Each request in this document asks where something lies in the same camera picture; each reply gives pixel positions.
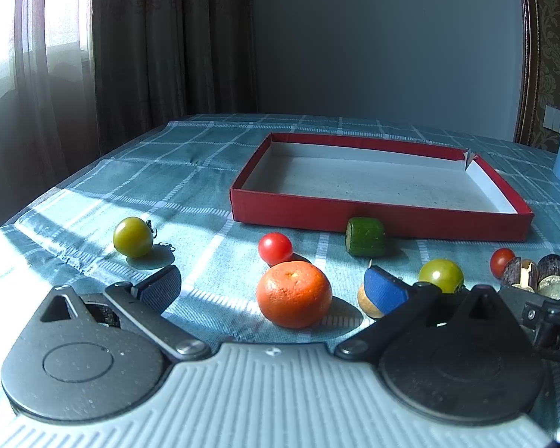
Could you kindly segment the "green tomato with stem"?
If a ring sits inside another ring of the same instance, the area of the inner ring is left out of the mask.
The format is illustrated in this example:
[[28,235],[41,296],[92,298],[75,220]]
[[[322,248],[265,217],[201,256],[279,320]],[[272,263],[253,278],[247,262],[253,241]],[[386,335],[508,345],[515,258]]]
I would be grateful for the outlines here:
[[113,233],[115,250],[127,258],[140,258],[150,252],[155,231],[150,221],[140,217],[124,218]]

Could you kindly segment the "yellow-green tomato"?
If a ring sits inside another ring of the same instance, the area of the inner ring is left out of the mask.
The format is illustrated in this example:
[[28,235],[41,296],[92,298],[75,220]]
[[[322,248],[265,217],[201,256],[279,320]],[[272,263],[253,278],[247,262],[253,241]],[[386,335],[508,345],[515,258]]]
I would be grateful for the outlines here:
[[460,267],[453,261],[434,259],[421,268],[418,280],[431,283],[444,293],[454,293],[463,285],[464,276]]

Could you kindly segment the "dark eggplant chunk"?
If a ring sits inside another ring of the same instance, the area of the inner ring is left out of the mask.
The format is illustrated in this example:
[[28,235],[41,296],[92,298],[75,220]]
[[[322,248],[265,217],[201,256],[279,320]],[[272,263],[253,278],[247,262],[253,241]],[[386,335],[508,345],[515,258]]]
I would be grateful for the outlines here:
[[538,285],[537,293],[560,300],[560,255],[548,254],[537,263]]
[[536,263],[529,259],[514,257],[504,269],[501,285],[536,292],[538,280],[539,271]]

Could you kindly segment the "small brown kiwi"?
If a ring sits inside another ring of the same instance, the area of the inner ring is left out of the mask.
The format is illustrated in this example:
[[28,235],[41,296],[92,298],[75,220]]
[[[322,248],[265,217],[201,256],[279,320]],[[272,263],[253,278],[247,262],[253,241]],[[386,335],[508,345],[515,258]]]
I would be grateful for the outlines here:
[[359,308],[362,309],[367,317],[373,318],[374,320],[378,320],[379,318],[383,317],[383,313],[370,301],[370,299],[366,295],[363,284],[361,284],[358,288],[357,301],[359,304]]

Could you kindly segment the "red cherry tomato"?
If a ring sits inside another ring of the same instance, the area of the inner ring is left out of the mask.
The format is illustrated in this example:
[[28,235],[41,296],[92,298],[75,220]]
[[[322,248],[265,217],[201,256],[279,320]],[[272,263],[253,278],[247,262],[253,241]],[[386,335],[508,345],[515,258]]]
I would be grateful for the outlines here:
[[515,258],[515,253],[509,248],[499,248],[489,260],[489,269],[493,277],[501,279],[508,264]]
[[286,235],[269,233],[258,242],[258,252],[266,264],[275,266],[291,259],[293,247]]

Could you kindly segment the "red shallow cardboard box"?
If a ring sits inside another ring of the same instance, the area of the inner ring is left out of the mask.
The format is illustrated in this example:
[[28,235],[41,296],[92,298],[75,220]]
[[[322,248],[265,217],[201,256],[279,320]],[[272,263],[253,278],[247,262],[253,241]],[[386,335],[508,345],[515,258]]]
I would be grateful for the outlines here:
[[534,217],[472,151],[330,134],[268,134],[229,200],[245,224],[342,233],[374,217],[410,239],[522,242]]

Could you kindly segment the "orange tangerine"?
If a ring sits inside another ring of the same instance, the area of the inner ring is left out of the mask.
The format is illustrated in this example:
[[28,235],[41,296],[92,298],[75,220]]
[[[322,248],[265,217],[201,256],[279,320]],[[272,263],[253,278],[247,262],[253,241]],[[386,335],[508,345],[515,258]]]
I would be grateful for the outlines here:
[[330,309],[333,291],[324,272],[303,261],[270,268],[256,288],[261,313],[276,326],[299,330],[313,326]]

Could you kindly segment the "brown patterned curtain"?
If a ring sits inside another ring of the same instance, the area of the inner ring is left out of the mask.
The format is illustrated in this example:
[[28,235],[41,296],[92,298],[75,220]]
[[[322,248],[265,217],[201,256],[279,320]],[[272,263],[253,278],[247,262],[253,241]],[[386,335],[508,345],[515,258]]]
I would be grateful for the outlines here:
[[257,108],[252,0],[93,0],[100,147]]

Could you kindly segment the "teal plaid tablecloth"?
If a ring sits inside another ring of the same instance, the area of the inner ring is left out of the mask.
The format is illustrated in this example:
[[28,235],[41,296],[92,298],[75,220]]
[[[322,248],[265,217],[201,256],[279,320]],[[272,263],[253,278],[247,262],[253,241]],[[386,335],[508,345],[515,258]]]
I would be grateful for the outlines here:
[[[48,290],[68,284],[98,293],[139,281],[168,263],[182,295],[167,315],[211,345],[221,341],[337,344],[366,326],[356,292],[367,261],[351,257],[340,234],[291,231],[298,257],[326,273],[335,303],[315,327],[279,329],[260,314],[255,287],[265,271],[261,227],[233,220],[229,188],[272,133],[312,133],[442,144],[478,153],[523,197],[534,217],[517,255],[560,255],[560,180],[552,153],[455,131],[385,121],[280,114],[197,115],[151,131],[75,173],[0,228],[0,371],[15,339]],[[140,217],[155,231],[152,249],[127,258],[113,246],[117,224]],[[0,381],[0,435],[14,412]]]

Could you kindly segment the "green cucumber chunk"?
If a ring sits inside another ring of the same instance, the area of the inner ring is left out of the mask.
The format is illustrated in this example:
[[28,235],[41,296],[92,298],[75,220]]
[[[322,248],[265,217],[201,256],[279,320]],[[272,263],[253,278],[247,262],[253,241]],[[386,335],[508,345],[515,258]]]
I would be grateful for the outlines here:
[[345,231],[347,252],[354,257],[375,258],[385,252],[383,223],[374,217],[351,217]]

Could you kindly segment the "dark wooden door frame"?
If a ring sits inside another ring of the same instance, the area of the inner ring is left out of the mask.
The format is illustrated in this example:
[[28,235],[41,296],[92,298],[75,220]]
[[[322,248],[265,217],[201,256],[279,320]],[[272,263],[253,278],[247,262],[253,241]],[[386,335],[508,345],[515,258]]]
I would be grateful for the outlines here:
[[521,0],[523,18],[523,61],[521,93],[514,141],[518,144],[531,144],[534,117],[537,107],[540,44],[539,16],[537,0]]

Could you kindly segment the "white wall switch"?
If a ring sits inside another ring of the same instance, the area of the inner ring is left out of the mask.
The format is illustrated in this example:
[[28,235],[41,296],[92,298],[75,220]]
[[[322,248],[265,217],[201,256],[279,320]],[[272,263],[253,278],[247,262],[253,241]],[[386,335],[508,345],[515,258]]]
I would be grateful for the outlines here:
[[550,105],[545,108],[543,127],[560,134],[560,109]]

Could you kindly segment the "sheer white curtain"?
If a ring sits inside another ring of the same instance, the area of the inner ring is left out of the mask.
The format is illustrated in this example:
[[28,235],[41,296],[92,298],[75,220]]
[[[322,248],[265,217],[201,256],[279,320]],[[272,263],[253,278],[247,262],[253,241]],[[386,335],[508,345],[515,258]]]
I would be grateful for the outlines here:
[[0,0],[0,225],[98,155],[92,0]]

